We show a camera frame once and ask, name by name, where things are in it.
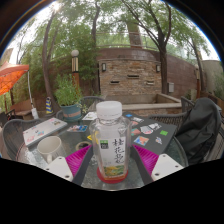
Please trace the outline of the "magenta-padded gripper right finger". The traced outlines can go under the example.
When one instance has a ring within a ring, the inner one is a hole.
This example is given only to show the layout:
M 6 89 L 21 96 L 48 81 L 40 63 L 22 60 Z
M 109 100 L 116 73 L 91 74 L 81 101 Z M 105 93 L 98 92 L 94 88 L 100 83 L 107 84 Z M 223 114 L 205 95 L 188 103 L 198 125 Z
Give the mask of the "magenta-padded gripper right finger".
M 169 155 L 157 155 L 138 145 L 132 145 L 131 157 L 135 160 L 145 185 L 183 169 Z

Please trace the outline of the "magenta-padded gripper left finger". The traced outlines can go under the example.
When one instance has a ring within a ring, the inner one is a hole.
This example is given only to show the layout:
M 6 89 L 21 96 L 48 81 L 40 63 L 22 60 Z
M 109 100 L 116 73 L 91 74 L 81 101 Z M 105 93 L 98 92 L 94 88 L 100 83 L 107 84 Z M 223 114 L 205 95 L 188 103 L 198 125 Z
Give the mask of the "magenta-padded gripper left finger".
M 93 147 L 88 145 L 67 157 L 57 157 L 45 170 L 80 186 L 92 156 Z

